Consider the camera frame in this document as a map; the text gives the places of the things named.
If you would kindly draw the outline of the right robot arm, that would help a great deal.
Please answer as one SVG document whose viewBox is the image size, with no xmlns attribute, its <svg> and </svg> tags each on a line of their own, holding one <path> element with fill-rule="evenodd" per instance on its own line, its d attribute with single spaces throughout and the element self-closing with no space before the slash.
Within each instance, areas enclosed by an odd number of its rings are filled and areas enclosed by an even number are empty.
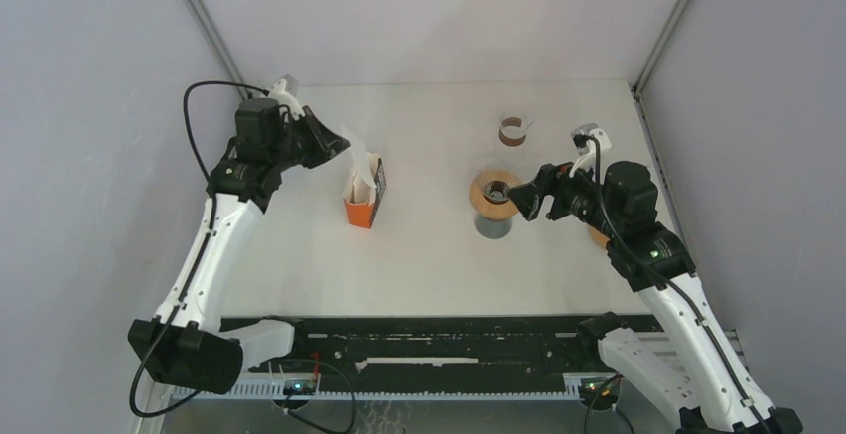
<svg viewBox="0 0 846 434">
<path fill-rule="evenodd" d="M 659 189 L 637 162 L 610 164 L 601 182 L 573 163 L 545 164 L 508 197 L 526 220 L 572 216 L 608 238 L 612 268 L 648 307 L 684 368 L 678 373 L 636 347 L 633 331 L 612 313 L 580 326 L 578 360 L 606 366 L 638 389 L 678 433 L 800 433 L 796 412 L 778 407 L 754 381 L 706 299 L 680 238 L 657 219 Z"/>
</svg>

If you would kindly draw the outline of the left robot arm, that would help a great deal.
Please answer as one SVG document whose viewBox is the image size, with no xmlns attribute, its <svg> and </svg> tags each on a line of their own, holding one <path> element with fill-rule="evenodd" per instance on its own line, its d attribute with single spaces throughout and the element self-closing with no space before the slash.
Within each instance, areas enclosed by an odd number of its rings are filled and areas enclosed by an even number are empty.
<svg viewBox="0 0 846 434">
<path fill-rule="evenodd" d="M 349 148 L 308 105 L 261 97 L 240 103 L 235 135 L 207 179 L 204 212 L 175 284 L 128 342 L 140 367 L 162 384 L 229 392 L 249 368 L 275 359 L 289 371 L 310 361 L 310 342 L 285 321 L 262 320 L 228 332 L 222 309 L 237 262 L 266 214 L 282 173 L 317 168 Z"/>
</svg>

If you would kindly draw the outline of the clear glass dripper cone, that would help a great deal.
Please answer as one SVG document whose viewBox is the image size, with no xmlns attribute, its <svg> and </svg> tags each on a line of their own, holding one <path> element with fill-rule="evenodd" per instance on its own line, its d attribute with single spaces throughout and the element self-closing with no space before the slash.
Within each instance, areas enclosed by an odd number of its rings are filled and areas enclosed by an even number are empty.
<svg viewBox="0 0 846 434">
<path fill-rule="evenodd" d="M 501 205 L 508 202 L 509 184 L 502 180 L 490 180 L 482 188 L 485 200 L 494 205 Z"/>
</svg>

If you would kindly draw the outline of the orange coffee filter box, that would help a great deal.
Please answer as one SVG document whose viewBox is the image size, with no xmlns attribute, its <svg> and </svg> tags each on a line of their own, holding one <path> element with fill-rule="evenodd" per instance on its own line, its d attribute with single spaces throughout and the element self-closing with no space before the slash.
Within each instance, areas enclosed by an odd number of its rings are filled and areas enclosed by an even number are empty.
<svg viewBox="0 0 846 434">
<path fill-rule="evenodd" d="M 368 163 L 375 185 L 368 185 L 353 168 L 344 187 L 343 203 L 351 225 L 371 229 L 387 190 L 387 181 L 380 155 L 369 153 Z"/>
</svg>

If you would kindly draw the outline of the white paper coffee filter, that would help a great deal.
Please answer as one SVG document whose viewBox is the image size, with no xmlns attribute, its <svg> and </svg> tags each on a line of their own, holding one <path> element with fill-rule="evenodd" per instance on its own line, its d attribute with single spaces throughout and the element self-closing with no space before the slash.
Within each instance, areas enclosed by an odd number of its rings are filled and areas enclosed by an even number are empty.
<svg viewBox="0 0 846 434">
<path fill-rule="evenodd" d="M 370 154 L 365 144 L 346 125 L 341 125 L 341 133 L 350 142 L 348 152 L 352 160 L 346 199 L 356 205 L 368 204 L 377 188 Z"/>
</svg>

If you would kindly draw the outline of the wooden dripper ring holder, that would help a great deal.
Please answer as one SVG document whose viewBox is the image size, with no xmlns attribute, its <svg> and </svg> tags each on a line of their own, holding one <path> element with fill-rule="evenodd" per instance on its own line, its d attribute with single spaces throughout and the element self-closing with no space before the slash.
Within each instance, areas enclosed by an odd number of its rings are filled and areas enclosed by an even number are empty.
<svg viewBox="0 0 846 434">
<path fill-rule="evenodd" d="M 517 212 L 515 205 L 508 201 L 501 205 L 494 205 L 487 202 L 482 194 L 484 184 L 490 180 L 502 180 L 509 184 L 509 187 L 518 186 L 521 179 L 512 171 L 503 168 L 486 168 L 481 170 L 473 179 L 470 186 L 470 203 L 477 214 L 492 219 L 504 219 L 513 217 Z"/>
</svg>

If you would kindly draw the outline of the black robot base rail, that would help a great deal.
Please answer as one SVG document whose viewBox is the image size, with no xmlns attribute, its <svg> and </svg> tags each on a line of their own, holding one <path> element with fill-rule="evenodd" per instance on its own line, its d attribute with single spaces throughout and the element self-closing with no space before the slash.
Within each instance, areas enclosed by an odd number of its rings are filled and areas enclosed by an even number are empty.
<svg viewBox="0 0 846 434">
<path fill-rule="evenodd" d="M 250 373 L 319 374 L 321 391 L 399 397 L 562 394 L 567 375 L 612 369 L 583 336 L 585 315 L 301 317 L 291 353 Z"/>
</svg>

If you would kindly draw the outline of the grey glass carafe brown band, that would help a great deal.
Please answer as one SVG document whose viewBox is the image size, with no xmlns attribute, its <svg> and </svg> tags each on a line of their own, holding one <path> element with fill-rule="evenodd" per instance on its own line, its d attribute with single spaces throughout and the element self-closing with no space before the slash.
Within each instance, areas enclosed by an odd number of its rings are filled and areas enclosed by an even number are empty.
<svg viewBox="0 0 846 434">
<path fill-rule="evenodd" d="M 501 239 L 505 237 L 512 228 L 512 219 L 492 219 L 481 214 L 475 214 L 474 227 L 479 235 L 487 239 Z"/>
</svg>

